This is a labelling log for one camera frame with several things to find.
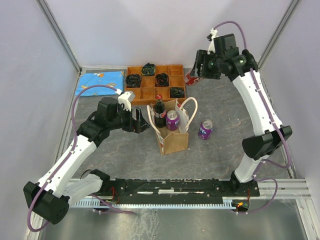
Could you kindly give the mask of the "red cola can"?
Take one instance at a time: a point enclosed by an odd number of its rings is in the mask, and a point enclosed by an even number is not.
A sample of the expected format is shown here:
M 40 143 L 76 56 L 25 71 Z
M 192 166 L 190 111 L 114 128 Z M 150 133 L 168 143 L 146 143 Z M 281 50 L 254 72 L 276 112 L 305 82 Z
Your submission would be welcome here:
M 203 79 L 204 79 L 203 77 L 194 76 L 193 81 L 185 81 L 185 83 L 188 86 L 194 86 L 194 85 L 198 84 L 199 82 L 201 82 Z

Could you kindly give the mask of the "glass cola bottle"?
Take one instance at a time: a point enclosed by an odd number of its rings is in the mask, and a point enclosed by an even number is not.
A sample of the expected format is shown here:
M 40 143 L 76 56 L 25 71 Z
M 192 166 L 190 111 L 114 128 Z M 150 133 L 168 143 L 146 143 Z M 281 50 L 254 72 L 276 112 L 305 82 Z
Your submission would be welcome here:
M 153 108 L 154 113 L 154 123 L 157 128 L 164 128 L 166 126 L 166 106 L 163 102 L 163 96 L 161 94 L 157 94 L 156 103 Z

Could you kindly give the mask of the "burlap canvas watermelon bag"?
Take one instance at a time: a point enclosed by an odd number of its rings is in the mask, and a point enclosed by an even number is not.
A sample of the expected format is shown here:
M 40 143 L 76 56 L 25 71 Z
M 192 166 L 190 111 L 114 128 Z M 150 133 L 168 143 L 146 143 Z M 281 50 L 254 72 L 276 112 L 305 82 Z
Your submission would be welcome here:
M 195 108 L 191 116 L 184 109 L 184 106 L 189 101 L 193 101 Z M 147 105 L 147 114 L 151 127 L 154 129 L 155 135 L 157 137 L 157 142 L 161 155 L 168 155 L 175 152 L 183 151 L 188 148 L 189 141 L 189 126 L 192 123 L 194 117 L 196 116 L 198 110 L 198 102 L 194 97 L 188 97 L 181 104 L 178 99 L 170 100 L 164 103 L 167 111 L 176 111 L 179 118 L 178 128 L 175 130 L 169 130 L 166 126 L 159 128 L 155 125 L 154 119 L 154 104 Z

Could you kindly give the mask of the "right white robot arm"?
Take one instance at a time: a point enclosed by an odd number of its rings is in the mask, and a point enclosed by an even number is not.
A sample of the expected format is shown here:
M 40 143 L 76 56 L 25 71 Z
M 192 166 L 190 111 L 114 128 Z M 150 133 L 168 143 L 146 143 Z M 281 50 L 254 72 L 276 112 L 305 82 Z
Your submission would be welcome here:
M 293 131 L 276 115 L 263 88 L 255 58 L 247 49 L 239 51 L 234 34 L 217 36 L 213 28 L 207 38 L 208 49 L 197 50 L 193 68 L 184 81 L 192 86 L 203 79 L 218 80 L 225 75 L 242 97 L 254 135 L 242 140 L 244 156 L 230 177 L 231 193 L 240 196 L 252 186 L 258 165 L 267 161 L 279 147 L 286 146 Z

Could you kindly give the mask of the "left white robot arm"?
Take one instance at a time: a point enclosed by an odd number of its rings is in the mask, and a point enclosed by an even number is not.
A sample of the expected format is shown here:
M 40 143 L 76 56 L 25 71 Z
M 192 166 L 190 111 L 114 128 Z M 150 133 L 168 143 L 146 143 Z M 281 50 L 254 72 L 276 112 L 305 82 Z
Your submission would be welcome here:
M 133 117 L 131 102 L 134 97 L 133 92 L 126 91 L 118 98 L 104 97 L 98 102 L 97 110 L 79 126 L 75 138 L 54 166 L 37 182 L 28 181 L 23 187 L 30 213 L 55 225 L 65 217 L 70 206 L 82 198 L 96 192 L 106 195 L 110 191 L 110 177 L 98 170 L 78 183 L 68 183 L 111 131 L 122 129 L 139 134 L 149 128 L 139 107 Z

